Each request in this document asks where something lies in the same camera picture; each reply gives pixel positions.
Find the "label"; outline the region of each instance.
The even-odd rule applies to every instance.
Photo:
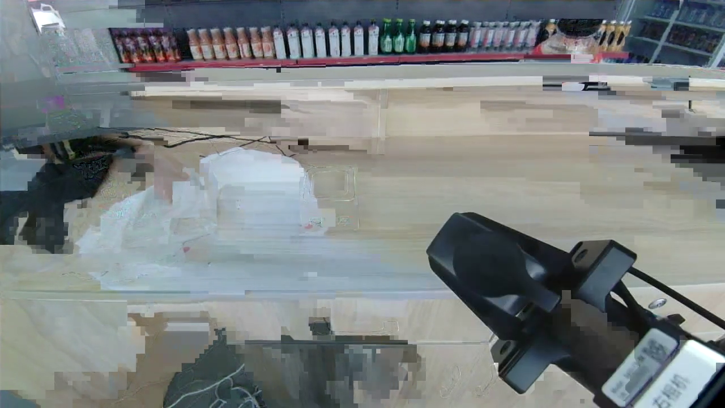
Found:
[[[284,49],[284,34],[282,34],[282,31],[276,30],[272,33],[272,37],[274,38],[274,50],[277,59],[286,60],[287,50]]]
[[[299,36],[296,30],[290,30],[287,33],[287,43],[289,44],[289,57],[296,60],[299,58]]]
[[[420,35],[420,38],[418,38],[418,44],[422,48],[428,48],[431,45],[431,34],[430,33],[424,33]]]
[[[342,56],[349,57],[352,55],[352,50],[350,48],[352,45],[350,44],[350,29],[348,27],[344,27],[340,30],[340,40],[342,42]]]
[[[378,54],[378,41],[380,38],[380,29],[378,26],[370,27],[368,30],[368,54],[369,55],[377,55]]]
[[[325,44],[325,31],[322,28],[315,30],[315,48],[318,58],[327,57],[327,44]]]
[[[446,33],[445,34],[445,44],[446,44],[446,46],[455,45],[455,33]]]
[[[202,45],[202,55],[206,61],[214,59],[214,49],[210,45]]]
[[[435,33],[431,38],[433,46],[441,47],[445,43],[446,35],[444,33]]]
[[[602,392],[618,406],[625,407],[657,375],[677,346],[674,338],[651,329],[607,380]]]
[[[365,32],[362,27],[355,27],[353,39],[355,42],[355,55],[358,57],[365,55]]]
[[[725,356],[688,340],[633,408],[689,408],[725,364]]]
[[[461,48],[465,48],[465,46],[468,45],[468,33],[459,33],[458,34],[458,46]]]
[[[337,28],[331,28],[329,31],[330,36],[330,56],[340,56],[340,30]]]
[[[224,45],[224,44],[214,45],[214,55],[217,56],[218,60],[226,60],[226,45]]]

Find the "white label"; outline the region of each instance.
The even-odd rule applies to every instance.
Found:
[[[302,30],[302,58],[315,57],[315,45],[312,42],[312,31]]]
[[[365,55],[365,31],[362,27],[355,27],[353,39],[355,40],[355,55],[358,57]]]
[[[287,33],[287,43],[289,44],[289,57],[296,60],[299,58],[299,36],[295,30]]]
[[[352,44],[350,44],[350,29],[343,28],[340,30],[340,42],[342,43],[342,56],[349,57],[352,55]]]
[[[657,375],[677,346],[674,338],[651,329],[607,380],[602,392],[618,406],[625,407]]]
[[[368,54],[378,54],[378,39],[380,35],[380,29],[378,26],[370,27],[368,30]]]
[[[445,35],[445,41],[446,46],[454,46],[455,45],[455,33],[446,33]]]
[[[330,56],[340,56],[340,30],[336,28],[330,29]]]
[[[315,30],[315,48],[317,49],[318,58],[327,57],[325,31],[322,28]]]
[[[281,31],[275,31],[274,36],[274,51],[278,60],[287,59],[287,50],[284,48],[284,34]]]

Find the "store shelf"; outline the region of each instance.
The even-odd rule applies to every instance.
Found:
[[[623,60],[626,52],[605,52],[598,54],[598,60]],[[440,62],[517,62],[521,60],[572,60],[570,54],[526,54],[526,53],[480,53],[480,54],[416,54],[364,56],[347,58],[308,58],[300,60],[226,60],[226,61],[182,61],[154,64],[137,64],[130,72],[161,72],[193,70],[196,68],[304,68],[354,65],[398,65],[429,64]]]

